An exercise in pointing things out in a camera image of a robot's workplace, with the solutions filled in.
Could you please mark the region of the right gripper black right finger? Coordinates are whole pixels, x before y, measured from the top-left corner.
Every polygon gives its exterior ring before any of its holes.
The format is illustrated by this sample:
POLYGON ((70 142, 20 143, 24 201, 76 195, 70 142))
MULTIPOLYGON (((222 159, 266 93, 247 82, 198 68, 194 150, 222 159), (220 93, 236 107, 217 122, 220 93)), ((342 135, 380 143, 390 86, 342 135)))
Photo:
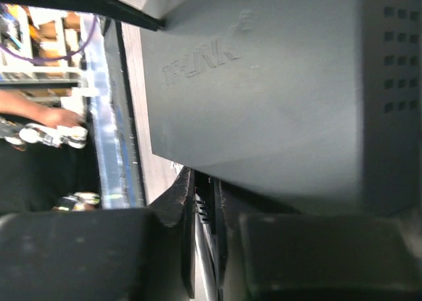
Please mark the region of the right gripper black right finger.
POLYGON ((224 300, 420 300, 421 267, 398 223, 304 213, 214 184, 224 300))

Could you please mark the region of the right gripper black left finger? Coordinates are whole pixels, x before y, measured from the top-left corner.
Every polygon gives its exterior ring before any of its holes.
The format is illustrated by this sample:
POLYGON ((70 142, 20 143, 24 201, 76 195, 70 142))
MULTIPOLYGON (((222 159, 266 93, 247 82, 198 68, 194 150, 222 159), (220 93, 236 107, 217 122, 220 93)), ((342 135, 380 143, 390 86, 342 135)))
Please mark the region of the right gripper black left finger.
POLYGON ((189 300, 195 178, 147 207, 1 218, 2 300, 189 300))

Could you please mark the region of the black network switch box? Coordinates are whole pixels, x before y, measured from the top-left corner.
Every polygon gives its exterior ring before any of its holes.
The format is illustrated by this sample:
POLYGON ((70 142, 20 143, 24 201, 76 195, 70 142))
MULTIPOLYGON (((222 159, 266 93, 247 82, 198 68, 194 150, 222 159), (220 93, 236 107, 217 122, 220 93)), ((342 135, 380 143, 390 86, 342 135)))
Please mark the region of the black network switch box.
POLYGON ((290 202, 418 204, 421 0, 147 0, 152 152, 290 202))

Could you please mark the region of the person forearm in background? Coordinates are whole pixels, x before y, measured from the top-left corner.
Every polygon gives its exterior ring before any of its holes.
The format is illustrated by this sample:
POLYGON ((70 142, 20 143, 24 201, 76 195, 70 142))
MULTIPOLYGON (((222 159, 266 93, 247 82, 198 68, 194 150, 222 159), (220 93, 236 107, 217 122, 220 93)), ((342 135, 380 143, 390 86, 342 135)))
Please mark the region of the person forearm in background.
POLYGON ((80 115, 70 110, 43 106, 6 90, 1 90, 1 114, 24 117, 50 128, 75 127, 84 122, 80 115))

